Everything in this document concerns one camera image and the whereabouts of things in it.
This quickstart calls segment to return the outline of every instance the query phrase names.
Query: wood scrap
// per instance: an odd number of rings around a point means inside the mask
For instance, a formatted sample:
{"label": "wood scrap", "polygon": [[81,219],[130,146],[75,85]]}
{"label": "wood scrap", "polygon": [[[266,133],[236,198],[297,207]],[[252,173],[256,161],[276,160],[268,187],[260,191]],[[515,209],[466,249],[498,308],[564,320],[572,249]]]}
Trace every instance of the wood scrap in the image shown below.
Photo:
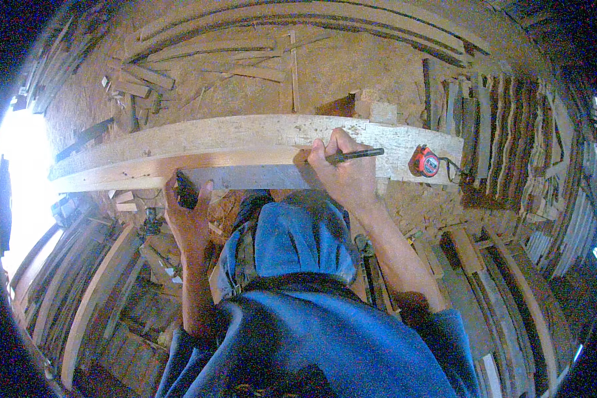
{"label": "wood scrap", "polygon": [[144,85],[135,84],[135,83],[124,82],[122,80],[118,80],[115,83],[113,83],[113,87],[116,90],[124,91],[125,93],[128,93],[133,96],[137,96],[140,98],[146,98],[146,97],[148,97],[148,94],[150,94],[149,87],[144,86]]}
{"label": "wood scrap", "polygon": [[144,68],[140,65],[126,64],[121,67],[122,70],[134,75],[137,78],[143,79],[147,82],[151,82],[158,86],[161,86],[167,90],[172,90],[175,87],[175,79],[170,76],[162,75],[149,68]]}

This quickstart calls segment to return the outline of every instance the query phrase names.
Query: lumber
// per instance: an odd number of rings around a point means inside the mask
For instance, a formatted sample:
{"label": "lumber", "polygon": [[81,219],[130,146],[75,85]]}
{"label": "lumber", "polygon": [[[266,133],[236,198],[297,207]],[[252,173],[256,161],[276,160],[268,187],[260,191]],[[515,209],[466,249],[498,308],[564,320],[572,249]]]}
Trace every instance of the lumber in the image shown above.
{"label": "lumber", "polygon": [[[59,192],[161,188],[175,169],[294,165],[297,155],[307,155],[305,146],[309,149],[316,138],[327,141],[335,127],[361,143],[385,148],[385,155],[376,158],[376,177],[450,183],[446,173],[433,178],[411,174],[407,163],[420,142],[457,163],[462,157],[461,138],[412,126],[338,116],[228,116],[155,127],[93,147],[54,165],[49,179]],[[145,156],[148,150],[150,157]]]}
{"label": "lumber", "polygon": [[481,253],[474,247],[473,239],[464,228],[450,229],[448,233],[456,248],[464,272],[473,274],[485,269],[485,262]]}
{"label": "lumber", "polygon": [[140,65],[126,64],[121,67],[121,70],[126,71],[137,78],[161,86],[167,90],[172,90],[175,87],[175,79],[171,78],[170,76],[157,73],[149,68],[144,68]]}
{"label": "lumber", "polygon": [[146,97],[148,97],[148,94],[150,94],[150,88],[147,86],[143,86],[143,85],[139,85],[139,84],[135,84],[135,83],[123,82],[121,80],[118,80],[117,82],[115,82],[114,87],[116,90],[124,91],[130,95],[137,96],[140,98],[146,98]]}
{"label": "lumber", "polygon": [[390,26],[394,29],[414,33],[416,36],[423,36],[425,39],[434,41],[450,51],[460,53],[463,43],[457,37],[451,36],[446,32],[426,25],[415,19],[407,18],[397,13],[392,13],[379,8],[370,8],[349,3],[330,3],[326,1],[311,1],[309,3],[282,3],[282,4],[259,4],[242,8],[232,8],[226,10],[219,9],[216,3],[201,9],[196,5],[194,17],[185,19],[182,22],[172,26],[167,30],[155,29],[160,33],[144,39],[136,34],[129,35],[125,42],[126,56],[128,60],[135,59],[142,55],[148,55],[152,52],[161,50],[174,41],[183,37],[193,37],[217,28],[225,28],[234,24],[256,20],[257,24],[263,24],[265,20],[273,20],[280,16],[291,15],[300,17],[309,15],[310,17],[326,18],[345,18],[360,20],[368,24],[380,23]]}
{"label": "lumber", "polygon": [[167,47],[159,52],[149,55],[146,62],[157,62],[189,55],[223,52],[223,51],[249,51],[249,50],[273,50],[276,47],[274,40],[224,40],[212,41],[210,43],[186,43]]}
{"label": "lumber", "polygon": [[479,73],[471,78],[475,85],[480,104],[480,128],[478,136],[478,170],[476,179],[486,178],[489,172],[489,159],[491,157],[491,87],[492,79],[487,79],[485,86],[483,77]]}
{"label": "lumber", "polygon": [[230,73],[232,75],[249,76],[271,80],[282,83],[288,78],[288,74],[272,68],[261,68],[256,66],[245,66],[236,64],[207,64],[200,67],[205,72]]}
{"label": "lumber", "polygon": [[553,340],[551,339],[551,333],[548,330],[548,325],[544,318],[544,314],[537,304],[537,300],[535,300],[535,296],[533,295],[533,291],[531,290],[528,282],[524,274],[520,271],[515,259],[513,259],[512,255],[510,254],[509,250],[506,248],[506,245],[501,241],[498,235],[495,233],[495,230],[492,227],[485,226],[486,233],[489,235],[490,239],[494,242],[495,248],[501,254],[502,258],[504,259],[505,265],[510,270],[510,274],[515,281],[517,288],[522,294],[524,301],[526,303],[526,307],[533,318],[533,322],[535,323],[535,328],[537,330],[537,335],[539,337],[541,346],[542,346],[542,354],[544,356],[544,360],[546,362],[546,374],[548,375],[548,385],[550,391],[555,391],[557,387],[557,364],[555,362],[555,350],[553,348]]}
{"label": "lumber", "polygon": [[125,268],[123,265],[131,260],[140,243],[137,229],[133,226],[126,227],[104,257],[82,296],[64,347],[62,360],[62,384],[69,390],[73,387],[73,373],[87,325],[96,307],[108,299]]}

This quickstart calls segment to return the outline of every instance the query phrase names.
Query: finger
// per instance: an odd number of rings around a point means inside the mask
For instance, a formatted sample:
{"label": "finger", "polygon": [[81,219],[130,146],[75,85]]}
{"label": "finger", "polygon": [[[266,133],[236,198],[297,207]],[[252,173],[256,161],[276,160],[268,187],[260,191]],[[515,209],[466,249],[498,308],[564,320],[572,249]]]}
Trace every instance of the finger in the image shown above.
{"label": "finger", "polygon": [[210,204],[210,198],[213,195],[213,188],[215,183],[212,179],[206,181],[206,183],[199,189],[199,195],[197,196],[197,205],[195,206],[195,212],[200,217],[206,217],[208,215],[208,207]]}
{"label": "finger", "polygon": [[343,154],[362,149],[362,144],[356,142],[346,131],[340,127],[332,130],[332,137],[330,141],[332,140],[336,141],[336,146],[341,149]]}
{"label": "finger", "polygon": [[312,151],[307,157],[307,161],[317,174],[321,172],[334,171],[335,167],[325,160],[325,144],[319,138],[314,140]]}
{"label": "finger", "polygon": [[177,171],[172,173],[172,177],[164,185],[164,196],[166,197],[166,207],[175,209],[179,207],[177,195],[175,193],[175,183],[177,183]]}

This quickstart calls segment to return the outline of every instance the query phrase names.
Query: wooden board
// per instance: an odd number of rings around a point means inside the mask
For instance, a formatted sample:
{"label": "wooden board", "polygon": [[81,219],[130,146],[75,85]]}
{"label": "wooden board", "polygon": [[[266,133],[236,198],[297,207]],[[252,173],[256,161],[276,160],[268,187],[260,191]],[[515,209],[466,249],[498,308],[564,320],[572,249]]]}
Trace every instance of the wooden board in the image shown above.
{"label": "wooden board", "polygon": [[121,67],[121,70],[126,71],[137,78],[161,86],[167,90],[172,90],[175,87],[175,79],[171,78],[170,76],[157,73],[149,68],[144,68],[135,64],[126,64]]}
{"label": "wooden board", "polygon": [[520,271],[515,259],[510,254],[509,250],[507,250],[506,245],[501,241],[500,237],[495,233],[493,228],[485,227],[485,229],[490,239],[494,242],[496,249],[503,257],[517,288],[522,293],[526,306],[528,307],[528,311],[533,318],[533,322],[535,323],[535,328],[537,329],[537,334],[542,346],[542,354],[544,355],[544,360],[546,362],[546,373],[548,375],[549,390],[555,391],[557,386],[557,364],[555,362],[553,340],[544,318],[544,314],[542,314],[542,311],[535,300],[533,291],[528,285],[524,274]]}
{"label": "wooden board", "polygon": [[[359,142],[385,149],[385,155],[376,158],[376,177],[448,184],[446,173],[424,178],[409,171],[407,163],[421,142],[457,163],[462,157],[461,138],[411,126],[389,127],[337,116],[229,116],[136,132],[57,163],[49,178],[59,192],[161,188],[175,168],[292,165],[297,156],[307,155],[302,146],[310,146],[316,138],[327,142],[335,127],[343,127]],[[146,157],[147,151],[152,156]]]}
{"label": "wooden board", "polygon": [[181,43],[167,47],[159,52],[149,55],[146,62],[156,62],[189,55],[222,52],[222,51],[248,51],[272,50],[276,47],[274,40],[224,40],[210,43]]}
{"label": "wooden board", "polygon": [[464,271],[468,274],[473,274],[484,270],[485,262],[482,259],[482,255],[475,248],[473,239],[467,234],[467,231],[460,227],[451,229],[448,232]]}
{"label": "wooden board", "polygon": [[485,317],[462,270],[451,266],[440,246],[431,246],[431,252],[444,271],[442,279],[437,280],[438,284],[448,292],[451,304],[462,315],[471,354],[477,361],[494,348]]}
{"label": "wooden board", "polygon": [[[183,22],[197,19],[202,15],[215,13],[221,10],[227,10],[229,8],[237,8],[240,6],[248,6],[251,4],[263,3],[263,1],[252,1],[252,0],[205,0],[196,2],[191,6],[182,8],[177,13],[169,13],[166,17],[162,17],[158,20],[151,22],[144,26],[142,29],[136,31],[133,35],[130,35],[129,43],[133,41],[145,41],[151,37],[157,36],[158,34],[166,31],[169,28],[173,28],[176,25],[182,24]],[[489,45],[484,40],[474,35],[467,29],[463,29],[452,21],[444,19],[434,13],[428,12],[422,8],[416,7],[412,4],[403,3],[400,1],[390,0],[352,0],[350,3],[362,4],[367,8],[380,8],[392,13],[398,13],[409,19],[420,21],[431,27],[440,29],[441,31],[447,32],[448,34],[458,37],[463,41],[473,44],[478,51],[488,55],[490,52]]]}
{"label": "wooden board", "polygon": [[[199,15],[201,10],[197,5],[196,10],[193,10],[195,17]],[[142,40],[137,35],[129,35],[125,42],[127,59],[131,60],[141,55],[159,51],[176,43],[177,40],[183,37],[196,36],[209,30],[225,28],[238,23],[242,24],[250,20],[262,23],[265,20],[273,20],[288,15],[293,18],[309,15],[310,17],[326,17],[329,19],[332,17],[351,19],[366,22],[369,25],[379,23],[422,36],[456,53],[460,53],[460,49],[463,48],[463,44],[458,38],[440,29],[386,10],[354,4],[312,1],[309,3],[261,4],[214,13],[210,13],[211,10],[204,10],[203,17],[187,19],[187,22],[177,24],[165,31],[159,29],[162,32],[150,39]]]}
{"label": "wooden board", "polygon": [[499,164],[501,163],[501,148],[503,148],[504,141],[503,137],[505,137],[504,131],[504,116],[506,114],[506,106],[508,105],[507,100],[507,86],[508,86],[508,78],[504,75],[500,75],[499,84],[498,84],[498,105],[497,105],[497,115],[495,117],[495,137],[493,147],[491,148],[491,166],[489,167],[489,173],[486,177],[486,194],[493,195],[494,187],[496,187],[497,181],[497,172],[499,168]]}
{"label": "wooden board", "polygon": [[113,87],[115,90],[124,91],[125,93],[132,94],[133,96],[140,98],[146,98],[148,97],[148,94],[150,94],[149,87],[135,83],[122,82],[121,80],[113,83]]}
{"label": "wooden board", "polygon": [[476,179],[486,178],[489,173],[489,160],[491,158],[491,87],[493,85],[490,77],[487,79],[487,85],[484,84],[483,77],[479,73],[471,77],[480,104]]}
{"label": "wooden board", "polygon": [[119,275],[124,270],[123,264],[132,258],[139,245],[137,229],[133,226],[126,227],[104,257],[84,292],[64,347],[62,360],[62,384],[64,387],[70,390],[73,387],[73,373],[78,361],[78,351],[92,315],[97,306],[107,300]]}

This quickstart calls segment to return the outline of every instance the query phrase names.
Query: person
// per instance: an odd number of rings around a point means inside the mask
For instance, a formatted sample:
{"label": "person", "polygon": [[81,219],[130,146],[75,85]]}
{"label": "person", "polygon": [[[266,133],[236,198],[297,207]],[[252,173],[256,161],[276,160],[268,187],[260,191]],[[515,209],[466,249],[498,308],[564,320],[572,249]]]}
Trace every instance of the person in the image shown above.
{"label": "person", "polygon": [[[175,331],[157,397],[477,397],[460,314],[375,194],[375,158],[325,159],[368,149],[343,129],[308,161],[326,193],[275,203],[249,191],[220,255],[215,305],[204,262],[213,184],[194,210],[166,184],[166,220],[181,249],[183,327]],[[407,324],[350,289],[358,251],[349,211],[366,230]]]}

